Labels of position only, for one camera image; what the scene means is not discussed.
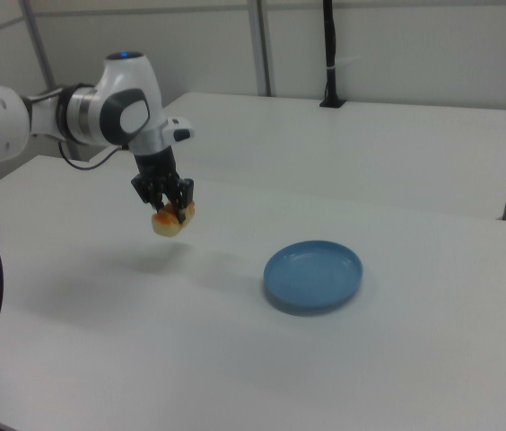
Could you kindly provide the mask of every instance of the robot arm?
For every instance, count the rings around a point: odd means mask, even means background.
[[[36,97],[0,86],[0,162],[18,155],[33,135],[82,145],[127,145],[139,174],[132,180],[144,203],[163,207],[165,195],[180,223],[193,200],[193,181],[182,180],[171,144],[194,135],[182,118],[167,118],[152,66],[140,53],[105,60],[96,86],[77,84]]]

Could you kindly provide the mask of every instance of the black pole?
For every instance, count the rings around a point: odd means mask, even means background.
[[[325,21],[325,55],[327,56],[327,89],[325,100],[319,106],[323,108],[340,108],[345,101],[336,95],[335,53],[336,35],[333,21],[333,0],[323,0],[323,19]]]

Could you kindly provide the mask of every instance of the blue plate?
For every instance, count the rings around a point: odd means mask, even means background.
[[[299,242],[278,251],[266,264],[266,294],[286,312],[319,312],[342,305],[359,288],[362,263],[341,244]]]

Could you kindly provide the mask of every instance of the table surface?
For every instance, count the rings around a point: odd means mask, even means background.
[[[506,110],[188,93],[182,176],[488,219],[506,205]],[[135,167],[128,154],[113,165]]]
[[[0,423],[33,430],[506,430],[506,222],[196,176],[153,234],[128,169],[38,157],[0,180]],[[343,308],[277,311],[283,246],[330,240]]]

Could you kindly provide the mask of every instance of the bread piece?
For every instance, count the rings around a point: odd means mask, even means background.
[[[188,225],[195,212],[196,204],[195,202],[191,202],[185,210],[186,219],[182,224],[180,224],[173,205],[168,203],[165,207],[152,215],[153,231],[158,235],[171,238],[172,236],[177,235],[181,229]]]

